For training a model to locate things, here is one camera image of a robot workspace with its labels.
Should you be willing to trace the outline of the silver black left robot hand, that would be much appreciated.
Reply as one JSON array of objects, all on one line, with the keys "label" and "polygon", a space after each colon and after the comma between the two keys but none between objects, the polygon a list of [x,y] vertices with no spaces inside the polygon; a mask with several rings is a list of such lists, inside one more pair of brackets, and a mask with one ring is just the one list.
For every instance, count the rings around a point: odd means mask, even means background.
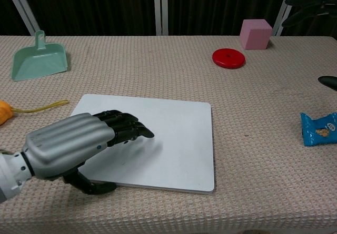
[{"label": "silver black left robot hand", "polygon": [[112,192],[114,182],[93,182],[79,171],[87,160],[108,147],[154,134],[138,118],[118,110],[81,113],[27,134],[22,155],[32,176],[64,182],[87,195]]}]

